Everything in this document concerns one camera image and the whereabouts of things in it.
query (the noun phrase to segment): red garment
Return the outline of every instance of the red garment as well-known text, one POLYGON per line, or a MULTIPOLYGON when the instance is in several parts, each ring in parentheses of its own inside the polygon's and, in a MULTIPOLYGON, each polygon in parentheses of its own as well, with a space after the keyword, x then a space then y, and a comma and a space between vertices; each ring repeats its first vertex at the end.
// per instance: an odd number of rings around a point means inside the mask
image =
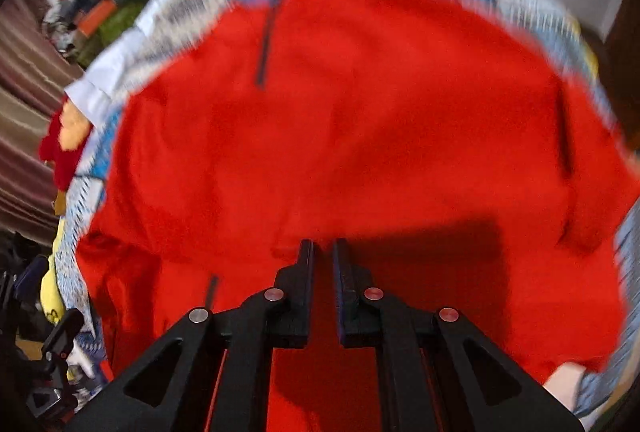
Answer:
MULTIPOLYGON (((347 237, 380 287, 462 309, 540 382, 602 368, 623 317, 613 235, 638 198, 581 84, 449 0, 235 6, 132 97, 77 258, 117 374, 193 306, 347 237)), ((372 351, 343 351, 330 257, 310 346, 278 351, 273 431, 375 430, 372 351)))
POLYGON ((86 141, 89 139, 89 135, 87 134, 75 150, 64 151, 60 148, 60 142, 58 141, 60 129, 62 128, 62 125, 60 125, 60 115, 62 114, 62 108, 67 99, 66 95, 62 98, 62 105, 60 105, 60 108, 55 111, 51 118, 47 135, 44 136, 38 148, 38 156, 42 161, 53 161, 55 163, 53 183, 63 192, 69 189, 71 179, 73 179, 76 174, 78 161, 82 157, 84 145, 86 145, 86 141))

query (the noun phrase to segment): yellow fabric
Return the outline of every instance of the yellow fabric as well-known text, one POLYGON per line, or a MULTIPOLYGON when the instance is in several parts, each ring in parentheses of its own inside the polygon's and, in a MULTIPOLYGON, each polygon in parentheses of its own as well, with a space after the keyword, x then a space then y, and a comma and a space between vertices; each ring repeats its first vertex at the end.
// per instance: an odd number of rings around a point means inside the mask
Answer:
POLYGON ((47 320, 53 324, 58 323, 65 313, 65 304, 63 304, 62 298, 60 298, 60 292, 58 291, 56 263, 53 260, 53 254, 57 252, 60 247, 64 228, 65 219, 64 217, 60 217, 56 240, 53 241, 53 253, 49 256, 49 271, 44 275, 42 285, 40 286, 40 304, 42 304, 42 309, 47 320))

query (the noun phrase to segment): red fabric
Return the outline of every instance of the red fabric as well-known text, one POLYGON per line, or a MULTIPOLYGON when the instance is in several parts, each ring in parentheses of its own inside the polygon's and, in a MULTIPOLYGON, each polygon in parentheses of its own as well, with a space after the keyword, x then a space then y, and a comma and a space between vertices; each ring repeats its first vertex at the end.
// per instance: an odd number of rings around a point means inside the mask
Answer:
POLYGON ((86 145, 86 141, 89 138, 89 135, 87 135, 75 150, 64 151, 60 148, 60 142, 58 141, 60 129, 62 128, 62 125, 60 125, 60 115, 62 114, 62 107, 67 99, 66 95, 62 98, 62 105, 60 105, 60 108, 55 111, 51 118, 47 135, 44 136, 38 148, 38 156, 42 161, 52 161, 55 163, 53 183, 59 190, 62 190, 62 192, 66 192, 66 190, 69 189, 71 179, 73 179, 76 174, 78 161, 82 157, 84 145, 86 145))
MULTIPOLYGON (((583 86, 448 0, 283 0, 261 89, 269 14, 235 6, 129 101, 77 252, 114 372, 211 274, 216 309, 235 307, 301 238, 335 237, 540 382, 602 368, 623 318, 612 238, 640 190, 583 86)), ((276 353, 270 430, 375 430, 372 351, 338 346, 329 256, 318 269, 310 346, 276 353)))

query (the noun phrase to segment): red jacket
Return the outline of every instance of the red jacket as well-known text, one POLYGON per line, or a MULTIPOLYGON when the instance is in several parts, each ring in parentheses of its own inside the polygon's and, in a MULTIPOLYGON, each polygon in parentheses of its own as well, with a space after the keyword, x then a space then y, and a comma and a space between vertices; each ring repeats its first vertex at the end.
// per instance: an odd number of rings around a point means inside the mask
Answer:
MULTIPOLYGON (((617 345, 612 240, 639 194, 618 145, 532 40, 449 0, 235 6, 130 98, 78 262, 116 373, 212 274, 214 308, 235 307, 301 238, 347 237, 380 287, 461 308, 544 382, 617 345)), ((373 354, 338 346, 319 262, 311 343, 275 355, 270 430, 374 430, 373 354)))

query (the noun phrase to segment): pile of clothes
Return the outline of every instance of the pile of clothes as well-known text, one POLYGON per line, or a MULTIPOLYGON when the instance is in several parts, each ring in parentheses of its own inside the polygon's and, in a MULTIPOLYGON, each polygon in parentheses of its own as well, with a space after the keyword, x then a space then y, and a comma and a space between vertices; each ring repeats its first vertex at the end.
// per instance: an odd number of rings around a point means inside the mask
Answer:
MULTIPOLYGON (((213 276, 214 309, 234 307, 301 238, 347 237, 383 287, 461 308, 541 383, 581 364, 578 416, 616 387, 640 323, 640 187, 556 0, 150 0, 66 94, 94 129, 58 286, 114 373, 213 276)), ((274 360, 270 426, 375 428, 372 358, 328 338, 318 276, 309 348, 274 360)))

